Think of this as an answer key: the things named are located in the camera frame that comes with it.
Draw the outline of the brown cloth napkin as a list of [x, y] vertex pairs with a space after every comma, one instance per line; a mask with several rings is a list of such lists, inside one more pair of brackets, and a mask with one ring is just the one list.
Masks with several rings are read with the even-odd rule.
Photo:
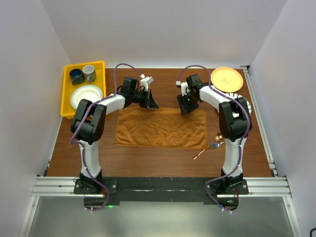
[[204, 149], [208, 144], [206, 112], [197, 110], [181, 115], [180, 109], [128, 107], [118, 113], [115, 144]]

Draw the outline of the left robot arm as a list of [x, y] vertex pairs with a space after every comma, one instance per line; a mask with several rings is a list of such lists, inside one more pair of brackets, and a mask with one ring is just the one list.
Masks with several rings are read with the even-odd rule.
[[106, 116], [112, 112], [124, 109], [132, 103], [144, 109], [157, 109], [149, 85], [153, 77], [140, 76], [141, 80], [125, 77], [123, 84], [111, 95], [92, 102], [82, 99], [71, 124], [73, 136], [71, 144], [78, 144], [81, 156], [81, 171], [79, 188], [92, 194], [105, 190], [102, 183], [102, 169], [99, 164], [99, 140], [105, 126]]

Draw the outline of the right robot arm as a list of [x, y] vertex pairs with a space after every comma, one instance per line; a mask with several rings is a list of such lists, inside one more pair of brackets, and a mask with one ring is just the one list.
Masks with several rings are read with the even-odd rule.
[[231, 194], [243, 181], [243, 149], [252, 129], [247, 100], [228, 96], [203, 83], [197, 74], [187, 77], [186, 82], [176, 81], [176, 86], [181, 89], [177, 100], [182, 115], [199, 108], [199, 102], [206, 102], [218, 111], [220, 133], [225, 138], [225, 160], [221, 177], [207, 181], [206, 186], [214, 189], [212, 183], [217, 183], [220, 191]]

